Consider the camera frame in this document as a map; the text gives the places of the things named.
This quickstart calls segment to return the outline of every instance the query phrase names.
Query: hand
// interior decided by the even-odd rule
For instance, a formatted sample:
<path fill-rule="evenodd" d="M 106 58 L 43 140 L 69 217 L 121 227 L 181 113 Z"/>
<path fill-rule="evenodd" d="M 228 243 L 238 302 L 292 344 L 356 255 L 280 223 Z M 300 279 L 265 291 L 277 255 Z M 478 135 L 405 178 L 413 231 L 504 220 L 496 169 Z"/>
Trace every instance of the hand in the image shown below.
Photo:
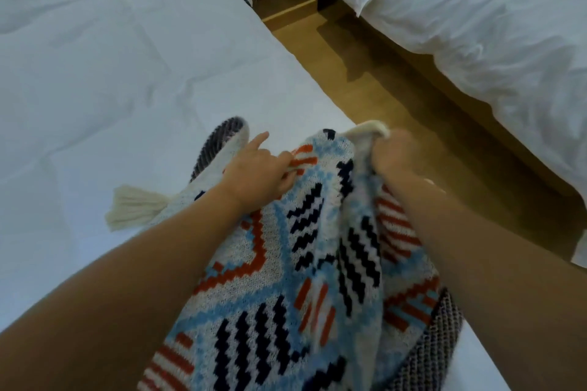
<path fill-rule="evenodd" d="M 261 133 L 238 152 L 226 166 L 218 187 L 239 202 L 242 213 L 250 213 L 270 202 L 292 188 L 296 172 L 287 172 L 293 155 L 282 152 L 272 156 L 269 150 L 259 146 L 269 137 L 269 132 Z"/>
<path fill-rule="evenodd" d="M 417 147 L 410 132 L 403 129 L 392 130 L 389 138 L 378 137 L 373 143 L 373 169 L 384 177 L 396 172 L 414 173 Z"/>

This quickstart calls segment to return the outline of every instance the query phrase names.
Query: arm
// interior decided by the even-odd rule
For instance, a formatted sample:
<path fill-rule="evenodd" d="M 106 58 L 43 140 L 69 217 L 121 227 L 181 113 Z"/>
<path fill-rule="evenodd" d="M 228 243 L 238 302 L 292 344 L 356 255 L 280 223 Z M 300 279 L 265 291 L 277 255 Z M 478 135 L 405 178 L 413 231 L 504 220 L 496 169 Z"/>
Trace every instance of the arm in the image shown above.
<path fill-rule="evenodd" d="M 0 389 L 134 389 L 218 246 L 291 188 L 257 136 L 187 209 L 79 271 L 0 334 Z"/>
<path fill-rule="evenodd" d="M 418 177 L 414 148 L 395 130 L 373 167 L 510 388 L 585 389 L 587 276 Z"/>

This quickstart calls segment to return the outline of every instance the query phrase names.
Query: patterned blanket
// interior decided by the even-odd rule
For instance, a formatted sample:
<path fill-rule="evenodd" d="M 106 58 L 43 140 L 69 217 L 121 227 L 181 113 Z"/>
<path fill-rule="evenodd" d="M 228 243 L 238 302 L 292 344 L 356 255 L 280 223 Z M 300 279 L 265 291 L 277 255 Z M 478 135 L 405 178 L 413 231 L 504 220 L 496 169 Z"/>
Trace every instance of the patterned blanket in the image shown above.
<path fill-rule="evenodd" d="M 240 118 L 150 225 L 219 182 L 248 142 Z M 371 133 L 323 130 L 293 153 L 293 189 L 243 217 L 195 287 L 140 390 L 440 389 L 462 317 L 400 204 Z"/>

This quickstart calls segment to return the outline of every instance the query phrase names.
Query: bed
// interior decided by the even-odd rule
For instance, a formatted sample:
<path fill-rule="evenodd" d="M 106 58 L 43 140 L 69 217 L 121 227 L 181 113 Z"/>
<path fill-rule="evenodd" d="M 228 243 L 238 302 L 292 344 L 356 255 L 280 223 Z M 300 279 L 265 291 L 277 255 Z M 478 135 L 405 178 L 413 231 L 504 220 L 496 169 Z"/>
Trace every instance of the bed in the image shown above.
<path fill-rule="evenodd" d="M 0 7 L 0 329 L 136 232 L 106 227 L 115 187 L 178 192 L 225 118 L 272 151 L 354 125 L 245 0 Z M 467 326 L 447 389 L 480 377 L 504 386 Z"/>
<path fill-rule="evenodd" d="M 587 199 L 587 0 L 343 1 L 548 184 Z"/>

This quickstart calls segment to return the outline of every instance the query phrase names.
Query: black zigzag stripe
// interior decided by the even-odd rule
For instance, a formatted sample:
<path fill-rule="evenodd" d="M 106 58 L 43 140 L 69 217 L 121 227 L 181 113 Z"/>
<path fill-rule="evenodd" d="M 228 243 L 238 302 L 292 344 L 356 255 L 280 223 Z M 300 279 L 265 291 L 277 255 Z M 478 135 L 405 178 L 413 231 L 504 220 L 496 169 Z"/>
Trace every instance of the black zigzag stripe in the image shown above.
<path fill-rule="evenodd" d="M 307 212 L 310 209 L 310 207 L 314 203 L 314 200 L 316 198 L 318 198 L 321 194 L 322 194 L 322 183 L 316 183 L 314 185 L 314 187 L 312 187 L 310 189 L 310 193 L 308 195 L 306 195 L 306 198 L 304 199 L 304 202 L 302 203 L 302 207 L 298 207 L 296 210 L 290 210 L 288 212 L 288 218 L 291 218 L 291 217 L 299 218 L 300 215 L 302 215 L 303 213 Z"/>
<path fill-rule="evenodd" d="M 265 313 L 266 309 L 265 303 L 262 303 L 255 314 L 255 331 L 257 332 L 257 350 L 255 354 L 259 361 L 257 362 L 257 379 L 255 380 L 259 385 L 263 385 L 269 372 L 271 371 L 271 367 L 267 362 L 269 358 L 269 337 L 267 336 L 267 314 Z"/>
<path fill-rule="evenodd" d="M 237 358 L 234 362 L 238 367 L 236 387 L 238 391 L 243 391 L 251 381 L 251 374 L 247 371 L 249 362 L 246 359 L 246 357 L 249 355 L 249 352 L 251 352 L 249 346 L 246 344 L 246 332 L 249 330 L 249 325 L 246 322 L 247 315 L 248 314 L 246 312 L 243 312 L 238 318 L 237 334 L 235 336 L 235 339 L 238 342 Z"/>
<path fill-rule="evenodd" d="M 297 352 L 297 351 L 292 352 L 292 360 L 297 363 L 298 361 L 303 359 L 309 353 L 310 353 L 310 347 L 305 346 L 302 348 L 302 352 Z"/>
<path fill-rule="evenodd" d="M 379 258 L 381 256 L 381 252 L 379 252 L 379 240 L 377 239 L 377 234 L 373 230 L 373 225 L 371 224 L 369 217 L 363 217 L 361 220 L 361 229 L 367 234 L 367 238 L 371 241 L 371 246 L 375 247 L 377 257 Z"/>
<path fill-rule="evenodd" d="M 311 234 L 304 234 L 297 237 L 292 252 L 297 252 L 298 249 L 305 249 L 308 244 L 314 242 L 316 237 L 318 237 L 318 229 L 314 229 Z"/>
<path fill-rule="evenodd" d="M 230 389 L 228 382 L 226 381 L 228 375 L 228 363 L 230 361 L 227 355 L 228 337 L 230 336 L 230 333 L 226 330 L 227 326 L 228 320 L 224 319 L 222 323 L 220 323 L 220 327 L 216 333 L 216 338 L 218 340 L 216 340 L 216 343 L 214 344 L 218 350 L 218 354 L 216 355 L 216 367 L 214 368 L 214 374 L 216 374 L 214 389 L 217 391 Z"/>
<path fill-rule="evenodd" d="M 334 261 L 335 260 L 336 260 L 336 257 L 334 257 L 334 255 L 328 254 L 326 257 L 321 258 L 320 260 L 318 260 L 318 266 L 317 266 L 317 268 L 320 269 L 324 263 L 334 264 Z"/>
<path fill-rule="evenodd" d="M 320 212 L 322 212 L 323 205 L 324 205 L 324 198 L 320 202 L 320 205 L 318 206 L 318 208 L 314 209 L 312 211 L 312 213 L 310 215 L 308 215 L 307 218 L 302 217 L 302 218 L 296 220 L 296 222 L 293 224 L 293 226 L 291 228 L 290 233 L 294 234 L 298 230 L 304 230 L 310 224 L 316 224 L 318 222 L 318 218 L 320 217 Z"/>
<path fill-rule="evenodd" d="M 346 316 L 350 317 L 353 312 L 353 300 L 350 298 L 349 292 L 346 289 L 345 275 L 342 273 L 340 250 L 336 251 L 336 258 L 338 259 L 338 290 L 342 295 L 343 301 L 345 302 Z"/>
<path fill-rule="evenodd" d="M 352 159 L 349 159 L 348 162 L 339 162 L 336 165 L 338 169 L 338 176 L 341 178 L 341 195 L 342 199 L 345 199 L 350 192 L 353 191 L 353 183 L 350 180 L 350 175 L 353 171 L 354 163 Z"/>
<path fill-rule="evenodd" d="M 334 141 L 334 137 L 336 136 L 336 132 L 334 130 L 323 129 L 322 131 L 326 133 L 329 141 Z"/>
<path fill-rule="evenodd" d="M 277 348 L 277 361 L 279 362 L 279 374 L 283 375 L 285 369 L 290 364 L 290 343 L 288 342 L 288 335 L 290 332 L 285 329 L 285 306 L 283 305 L 283 296 L 280 295 L 273 306 L 275 315 L 273 321 L 275 322 L 275 347 Z"/>
<path fill-rule="evenodd" d="M 319 391 L 320 389 L 328 389 L 333 382 L 340 383 L 342 377 L 345 375 L 346 359 L 342 356 L 338 358 L 335 364 L 329 364 L 327 371 L 316 371 L 316 373 L 306 380 L 303 391 Z"/>
<path fill-rule="evenodd" d="M 295 269 L 298 271 L 301 268 L 309 268 L 313 261 L 314 255 L 311 252 L 306 252 L 304 255 L 299 257 L 299 260 L 295 265 Z"/>
<path fill-rule="evenodd" d="M 378 272 L 375 262 L 369 259 L 369 254 L 365 251 L 363 243 L 361 243 L 361 238 L 355 233 L 352 227 L 349 227 L 349 241 L 350 248 L 357 254 L 357 258 L 365 268 L 365 273 L 373 279 L 373 286 L 378 288 L 381 274 Z"/>
<path fill-rule="evenodd" d="M 342 244 L 342 239 L 339 245 L 339 252 L 342 263 L 345 265 L 346 277 L 350 280 L 353 291 L 356 292 L 359 298 L 359 303 L 363 304 L 365 299 L 365 284 L 361 280 L 361 275 L 356 271 L 355 265 L 350 262 L 349 256 L 346 254 L 346 247 Z"/>

